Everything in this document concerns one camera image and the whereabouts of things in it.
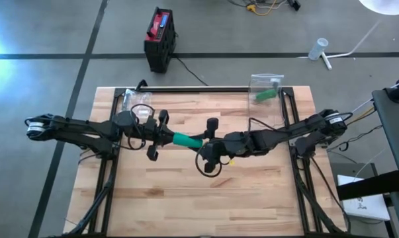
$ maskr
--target green object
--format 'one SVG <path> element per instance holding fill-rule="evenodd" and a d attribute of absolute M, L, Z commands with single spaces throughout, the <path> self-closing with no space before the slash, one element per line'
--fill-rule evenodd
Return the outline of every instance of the green object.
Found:
<path fill-rule="evenodd" d="M 275 89 L 269 89 L 269 90 L 263 91 L 261 93 L 258 93 L 255 96 L 255 100 L 257 102 L 262 102 L 262 101 L 267 100 L 267 99 L 275 98 L 276 96 L 277 96 L 276 90 Z"/>
<path fill-rule="evenodd" d="M 202 140 L 201 139 L 192 139 L 188 135 L 174 133 L 173 136 L 173 143 L 175 145 L 181 145 L 185 147 L 194 147 L 194 148 L 201 148 L 202 147 Z"/>

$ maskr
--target white lamp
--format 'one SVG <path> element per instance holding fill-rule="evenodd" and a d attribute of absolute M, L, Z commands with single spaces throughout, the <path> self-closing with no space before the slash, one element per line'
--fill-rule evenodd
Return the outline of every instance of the white lamp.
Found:
<path fill-rule="evenodd" d="M 375 13 L 379 13 L 382 15 L 399 15 L 399 0 L 359 0 L 364 7 L 372 10 Z M 322 57 L 324 62 L 327 65 L 328 69 L 332 69 L 332 66 L 330 65 L 330 62 L 328 59 L 330 58 L 338 58 L 338 57 L 343 57 L 343 56 L 349 56 L 357 48 L 364 42 L 365 39 L 373 32 L 373 30 L 380 24 L 381 19 L 379 19 L 376 24 L 374 24 L 373 27 L 370 28 L 370 30 L 364 35 L 364 37 L 358 42 L 358 44 L 350 51 L 344 54 L 338 54 L 338 55 L 333 55 L 333 56 L 326 56 L 323 52 Z"/>

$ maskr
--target wooden tabletop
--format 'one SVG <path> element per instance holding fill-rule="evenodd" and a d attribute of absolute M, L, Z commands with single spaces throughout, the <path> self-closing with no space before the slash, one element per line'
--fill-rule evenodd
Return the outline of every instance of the wooden tabletop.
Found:
<path fill-rule="evenodd" d="M 314 114 L 310 88 L 293 88 L 300 119 Z M 97 89 L 91 121 L 109 119 L 113 94 L 113 87 Z M 210 117 L 220 120 L 216 136 L 246 130 L 246 93 L 154 93 L 151 105 L 157 111 L 168 110 L 168 127 L 176 132 L 202 133 Z M 271 110 L 270 114 L 271 120 L 278 120 L 280 111 Z M 317 149 L 314 158 L 336 192 L 326 151 Z M 74 228 L 73 223 L 78 223 L 92 204 L 99 165 L 94 157 L 80 164 L 64 232 Z M 345 230 L 341 210 L 313 164 L 310 170 L 318 203 Z M 303 235 L 296 198 L 287 143 L 265 156 L 235 158 L 216 178 L 202 176 L 195 168 L 195 152 L 184 147 L 160 147 L 156 162 L 146 157 L 146 149 L 121 149 L 107 235 Z"/>

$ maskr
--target red and black case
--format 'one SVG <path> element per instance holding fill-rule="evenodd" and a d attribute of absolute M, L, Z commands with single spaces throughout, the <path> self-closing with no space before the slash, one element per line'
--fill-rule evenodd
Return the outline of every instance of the red and black case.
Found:
<path fill-rule="evenodd" d="M 165 73 L 175 48 L 173 11 L 155 8 L 144 40 L 144 49 L 151 71 Z"/>

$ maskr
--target concrete floor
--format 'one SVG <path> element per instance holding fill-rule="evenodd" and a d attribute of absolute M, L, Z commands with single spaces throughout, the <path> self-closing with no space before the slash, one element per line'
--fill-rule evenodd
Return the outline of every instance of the concrete floor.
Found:
<path fill-rule="evenodd" d="M 82 54 L 86 51 L 101 0 L 0 1 L 0 54 Z M 358 1 L 302 0 L 294 12 L 282 6 L 258 17 L 227 1 L 110 0 L 94 54 L 142 53 L 143 39 L 155 6 L 173 9 L 179 34 L 176 52 L 306 53 L 325 37 L 327 52 L 347 52 L 380 18 Z M 359 52 L 399 52 L 399 16 L 382 24 Z M 183 59 L 209 85 L 247 85 L 252 73 L 284 74 L 284 85 L 310 85 L 317 110 L 350 111 L 371 91 L 399 79 L 399 58 L 320 61 L 294 58 Z M 0 237 L 27 237 L 56 142 L 26 138 L 26 117 L 64 115 L 82 59 L 0 59 Z M 178 61 L 165 75 L 151 73 L 145 59 L 91 59 L 75 107 L 75 118 L 88 118 L 95 88 L 150 85 L 200 85 Z M 366 132 L 379 122 L 372 116 L 356 123 L 341 138 Z M 351 144 L 345 155 L 366 162 L 381 149 L 379 173 L 396 168 L 382 130 Z M 41 236 L 62 231 L 71 195 L 79 149 L 65 146 Z M 332 162 L 347 163 L 330 155 Z M 353 232 L 376 235 L 383 225 L 353 222 Z"/>

